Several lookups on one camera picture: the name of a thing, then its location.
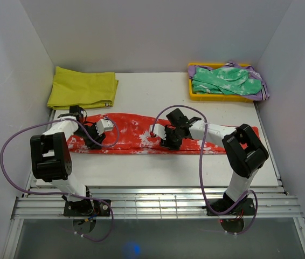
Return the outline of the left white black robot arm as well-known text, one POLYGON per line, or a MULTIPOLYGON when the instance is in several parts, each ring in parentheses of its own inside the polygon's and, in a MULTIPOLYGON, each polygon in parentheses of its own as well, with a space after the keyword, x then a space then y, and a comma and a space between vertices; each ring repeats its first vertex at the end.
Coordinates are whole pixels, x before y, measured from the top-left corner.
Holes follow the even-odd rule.
POLYGON ((61 120, 41 135, 30 139, 32 172, 36 179, 52 184, 62 192, 67 212, 88 216, 94 212, 94 202, 89 199, 90 191, 72 174, 72 161, 67 141, 72 135, 83 138, 89 149, 100 149, 106 130, 113 124, 105 119, 88 122, 86 111, 78 105, 70 106, 61 120))

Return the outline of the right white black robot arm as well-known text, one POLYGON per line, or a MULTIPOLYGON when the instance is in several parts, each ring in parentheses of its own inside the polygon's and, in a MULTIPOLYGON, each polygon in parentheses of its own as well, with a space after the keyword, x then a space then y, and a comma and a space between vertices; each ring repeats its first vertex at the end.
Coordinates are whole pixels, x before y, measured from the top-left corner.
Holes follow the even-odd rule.
POLYGON ((205 208, 209 215, 236 214, 251 193, 250 186, 258 170, 269 158, 260 138, 248 124, 222 126, 208 122, 202 113, 188 118, 180 105, 172 105, 169 109, 171 112, 166 116, 169 124, 163 126, 154 121, 149 128, 150 134, 158 136, 160 145, 170 151, 179 150, 186 139, 201 141, 201 155, 206 143, 222 147, 233 173, 223 197, 215 203, 205 198, 205 208))

